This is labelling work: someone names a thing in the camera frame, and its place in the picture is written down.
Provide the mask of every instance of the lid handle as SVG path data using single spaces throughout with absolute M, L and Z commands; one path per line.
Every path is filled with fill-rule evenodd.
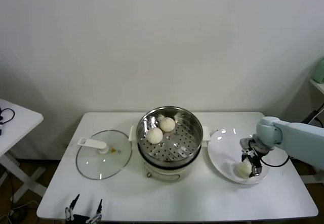
M 105 154 L 109 151 L 109 147 L 105 142 L 97 141 L 94 139 L 80 138 L 77 142 L 78 146 L 91 147 L 98 149 L 100 154 Z

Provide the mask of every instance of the table leg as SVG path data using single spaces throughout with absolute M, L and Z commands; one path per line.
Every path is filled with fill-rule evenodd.
M 324 171 L 319 171 L 314 175 L 302 175 L 300 178 L 304 184 L 324 184 Z
M 24 184 L 19 188 L 19 190 L 14 194 L 14 199 L 11 199 L 11 201 L 17 203 L 18 200 L 22 197 L 24 193 L 26 193 L 28 189 L 34 191 L 40 196 L 44 196 L 46 187 L 35 182 L 35 180 L 39 178 L 45 171 L 44 167 L 39 167 L 33 173 L 33 175 L 29 177 L 15 164 L 14 161 L 11 160 L 11 157 L 8 157 L 6 154 L 0 157 L 0 164 L 4 166 L 8 171 L 10 171 L 14 176 L 16 176 L 24 182 Z
M 10 155 L 10 153 L 6 153 L 7 157 L 10 158 L 10 160 L 12 160 L 17 166 L 20 165 L 20 163 Z M 8 176 L 7 172 L 4 172 L 4 174 L 2 174 L 2 176 L 0 177 L 0 186 L 3 184 L 3 182 L 5 181 L 6 177 Z

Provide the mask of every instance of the pot handle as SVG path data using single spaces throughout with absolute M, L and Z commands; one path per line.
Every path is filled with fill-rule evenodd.
M 211 140 L 211 134 L 209 132 L 208 126 L 202 127 L 202 147 L 207 147 L 207 143 Z
M 136 140 L 136 127 L 131 126 L 130 134 L 128 136 L 128 140 L 132 143 L 133 150 L 137 147 L 137 140 Z

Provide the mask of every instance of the shelf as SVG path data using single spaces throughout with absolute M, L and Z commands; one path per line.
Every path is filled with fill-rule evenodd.
M 313 79 L 309 80 L 322 94 L 324 94 L 324 83 L 317 83 Z

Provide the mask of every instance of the power cord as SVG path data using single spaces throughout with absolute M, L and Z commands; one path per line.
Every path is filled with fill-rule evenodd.
M 2 114 L 4 111 L 6 111 L 6 110 L 9 110 L 9 111 L 12 112 L 12 117 L 11 117 L 10 119 L 6 120 L 5 122 L 1 122 L 1 121 L 4 119 L 3 116 L 1 116 L 1 114 Z M 15 113 L 15 110 L 13 110 L 13 109 L 10 109 L 10 108 L 1 109 L 1 108 L 0 108 L 0 136 L 1 136 L 1 134 L 2 134 L 2 126 L 3 126 L 4 124 L 8 123 L 9 121 L 13 120 L 13 118 L 15 117 L 15 115 L 16 115 L 16 113 Z
M 15 193 L 14 193 L 14 185 L 13 185 L 12 176 L 11 176 L 11 173 L 7 169 L 5 169 L 5 170 L 8 174 L 9 180 L 10 180 L 11 191 L 12 191 L 12 200 L 13 200 Z M 0 222 L 3 220 L 4 217 L 6 217 L 7 224 L 8 223 L 10 223 L 10 224 L 20 223 L 27 216 L 28 209 L 37 210 L 36 208 L 33 208 L 33 207 L 27 207 L 27 205 L 29 205 L 31 203 L 35 203 L 37 206 L 39 206 L 39 204 L 36 201 L 32 200 L 26 204 L 14 207 L 14 202 L 12 201 L 10 210 L 8 211 L 7 214 L 4 214 L 3 216 L 0 217 Z
M 319 124 L 320 124 L 320 126 L 322 127 L 322 128 L 324 128 L 324 126 L 323 126 L 323 123 L 322 123 L 322 121 L 320 121 L 320 119 L 319 118 L 314 118 L 314 120 L 316 120 Z
M 251 142 L 254 142 L 253 140 L 249 140 L 249 148 L 252 149 L 251 147 Z M 289 161 L 290 159 L 290 156 L 287 157 L 287 159 L 282 163 L 282 164 L 279 164 L 279 165 L 271 165 L 271 164 L 268 164 L 266 163 L 265 161 L 263 161 L 262 157 L 259 156 L 259 154 L 254 151 L 256 153 L 256 156 L 259 158 L 259 160 L 266 166 L 269 166 L 269 167 L 282 167 L 284 165 L 286 165 L 286 163 Z

